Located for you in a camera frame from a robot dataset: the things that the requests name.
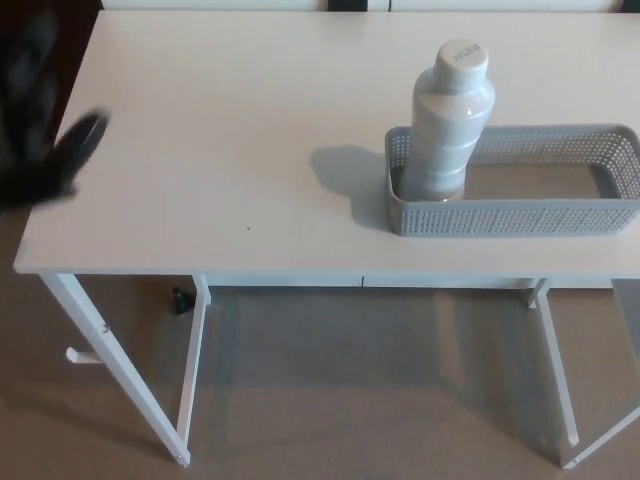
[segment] black blurry object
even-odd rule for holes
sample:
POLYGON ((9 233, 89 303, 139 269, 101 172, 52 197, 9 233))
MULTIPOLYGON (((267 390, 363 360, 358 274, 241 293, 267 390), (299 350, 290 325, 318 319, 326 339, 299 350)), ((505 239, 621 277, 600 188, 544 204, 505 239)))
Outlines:
POLYGON ((329 12, 366 12, 369 9, 368 0, 329 0, 329 12))
POLYGON ((0 62, 0 91, 6 103, 23 98, 33 87, 58 34, 58 22, 49 12, 37 15, 9 45, 0 62))
POLYGON ((0 44, 0 209, 73 196, 73 179, 108 124, 104 111, 91 112, 45 155, 56 87, 52 79, 39 77, 57 30, 55 17, 42 13, 0 44))
POLYGON ((104 111, 78 120, 40 161, 16 162, 0 171, 0 207, 18 208, 68 198, 109 123, 104 111))
POLYGON ((53 80, 38 79, 58 32, 55 17, 44 12, 11 40, 0 45, 0 135, 15 160, 31 161, 42 154, 56 101, 53 80))
POLYGON ((174 287, 172 291, 173 309, 176 315, 190 312, 196 305, 196 299, 189 292, 174 287))

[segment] white desk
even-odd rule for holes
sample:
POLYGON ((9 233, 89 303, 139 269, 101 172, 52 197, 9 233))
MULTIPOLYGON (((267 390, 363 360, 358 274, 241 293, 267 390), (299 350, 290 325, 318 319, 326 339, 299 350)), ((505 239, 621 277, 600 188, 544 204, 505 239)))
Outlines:
POLYGON ((35 210, 15 268, 40 274, 171 453, 187 438, 208 285, 539 285, 578 440, 551 279, 640 278, 640 221, 613 237, 406 239, 386 230, 385 132, 445 40, 491 55, 493 124, 640 132, 640 16, 102 12, 62 123, 111 109, 78 197, 35 210), (198 289, 177 430, 75 274, 189 274, 198 289))

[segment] water bottle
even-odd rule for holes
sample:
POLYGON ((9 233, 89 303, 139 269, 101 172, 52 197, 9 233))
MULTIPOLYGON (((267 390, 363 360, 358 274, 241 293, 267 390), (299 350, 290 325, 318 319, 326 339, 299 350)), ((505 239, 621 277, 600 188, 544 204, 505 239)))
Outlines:
POLYGON ((407 201, 461 198, 469 157, 495 101, 489 55, 470 40, 450 40, 413 91, 411 147, 400 181, 407 201))

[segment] gray plastic basket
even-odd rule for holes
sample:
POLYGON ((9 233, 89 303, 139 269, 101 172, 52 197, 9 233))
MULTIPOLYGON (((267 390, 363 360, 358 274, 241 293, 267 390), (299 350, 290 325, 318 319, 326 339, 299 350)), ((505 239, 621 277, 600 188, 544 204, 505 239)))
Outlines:
POLYGON ((487 199, 405 202, 396 186, 409 155, 410 127, 386 135, 391 229, 414 237, 603 235, 620 231, 640 210, 640 146, 619 125, 488 127, 471 157, 482 165, 581 165, 603 172, 608 198, 487 199))

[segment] bottle cap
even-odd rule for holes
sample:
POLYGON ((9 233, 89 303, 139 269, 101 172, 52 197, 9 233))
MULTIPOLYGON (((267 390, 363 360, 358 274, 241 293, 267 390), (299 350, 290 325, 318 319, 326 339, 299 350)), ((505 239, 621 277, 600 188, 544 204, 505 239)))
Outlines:
POLYGON ((487 74, 489 54, 471 40, 449 40, 436 57, 436 78, 452 87, 471 86, 487 74))

